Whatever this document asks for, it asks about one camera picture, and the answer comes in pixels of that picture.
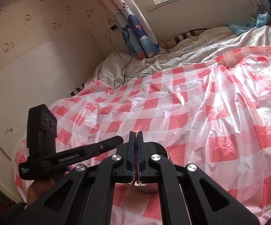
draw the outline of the pink and white checkered plastic sheet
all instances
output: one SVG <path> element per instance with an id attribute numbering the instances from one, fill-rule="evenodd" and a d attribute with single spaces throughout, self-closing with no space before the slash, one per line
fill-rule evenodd
<path id="1" fill-rule="evenodd" d="M 129 82 L 116 90 L 91 81 L 73 98 L 51 106 L 58 119 L 56 149 L 63 151 L 129 131 L 168 150 L 175 164 L 195 163 L 252 211 L 271 217 L 271 47 L 243 47 L 216 60 Z M 114 151 L 85 161 L 95 165 Z M 30 181 L 13 162 L 16 186 L 26 200 Z M 162 224 L 158 194 L 117 184 L 112 224 Z"/>

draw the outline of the white wall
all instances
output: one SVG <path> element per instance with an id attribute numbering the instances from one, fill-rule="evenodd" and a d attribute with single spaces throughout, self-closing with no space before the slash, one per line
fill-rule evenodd
<path id="1" fill-rule="evenodd" d="M 251 0 L 177 0 L 144 16 L 158 41 L 168 42 L 193 29 L 244 25 L 251 11 Z"/>
<path id="2" fill-rule="evenodd" d="M 10 158 L 26 130 L 28 108 L 69 97 L 88 80 L 113 51 L 105 37 L 110 18 L 98 0 L 0 1 L 0 190 L 14 201 L 20 195 Z"/>
<path id="3" fill-rule="evenodd" d="M 159 42 L 199 28 L 244 25 L 250 21 L 251 0 L 134 0 Z"/>

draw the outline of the silver round bolt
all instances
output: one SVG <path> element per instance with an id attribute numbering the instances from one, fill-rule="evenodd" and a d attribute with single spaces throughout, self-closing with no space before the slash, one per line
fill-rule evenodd
<path id="1" fill-rule="evenodd" d="M 154 155 L 151 156 L 151 159 L 152 159 L 153 161 L 159 161 L 159 160 L 161 159 L 161 157 L 160 157 L 160 155 L 158 155 L 158 154 L 154 154 Z"/>
<path id="2" fill-rule="evenodd" d="M 112 155 L 112 159 L 113 159 L 114 161 L 119 161 L 119 160 L 121 160 L 121 156 L 118 155 L 118 154 L 115 154 L 115 155 Z"/>
<path id="3" fill-rule="evenodd" d="M 197 170 L 197 166 L 195 164 L 188 165 L 188 170 L 190 172 L 195 172 Z"/>
<path id="4" fill-rule="evenodd" d="M 85 166 L 85 165 L 82 165 L 82 164 L 79 164 L 79 165 L 77 165 L 77 166 L 75 167 L 76 171 L 78 171 L 78 172 L 84 171 L 85 168 L 86 168 L 86 166 Z"/>

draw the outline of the black cable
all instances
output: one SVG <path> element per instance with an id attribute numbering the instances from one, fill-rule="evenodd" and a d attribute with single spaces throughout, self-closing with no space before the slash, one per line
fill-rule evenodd
<path id="1" fill-rule="evenodd" d="M 131 63 L 133 57 L 132 57 L 132 55 L 131 55 L 130 53 L 127 53 L 127 52 L 122 51 L 122 50 L 116 45 L 116 43 L 112 42 L 111 29 L 109 29 L 107 32 L 105 33 L 105 37 L 108 39 L 108 41 L 110 41 L 111 46 L 112 46 L 112 48 L 114 49 L 114 51 L 117 52 L 116 49 L 113 47 L 112 44 L 114 44 L 121 52 L 123 52 L 123 53 L 128 54 L 128 55 L 131 56 L 131 59 L 130 59 L 129 63 L 127 63 L 127 62 L 121 57 L 121 55 L 117 52 L 118 55 L 120 56 L 120 58 L 125 62 L 125 67 L 122 68 L 122 71 L 121 71 L 121 74 L 124 76 L 124 81 L 123 81 L 123 84 L 121 84 L 120 86 L 122 86 L 122 85 L 125 84 L 125 77 L 129 77 L 129 78 L 131 78 L 131 79 L 134 79 L 134 78 L 136 78 L 136 77 L 140 77 L 140 75 L 143 75 L 143 74 L 152 74 L 152 73 L 141 73 L 141 74 L 139 74 L 139 75 L 137 75 L 137 76 L 134 76 L 134 77 L 126 75 L 127 66 Z"/>

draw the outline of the person's hand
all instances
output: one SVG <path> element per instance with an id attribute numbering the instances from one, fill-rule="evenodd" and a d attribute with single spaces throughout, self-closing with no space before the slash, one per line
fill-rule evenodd
<path id="1" fill-rule="evenodd" d="M 53 185 L 54 180 L 52 178 L 35 180 L 27 189 L 27 206 L 25 206 L 25 208 L 34 203 L 41 194 L 46 192 Z"/>

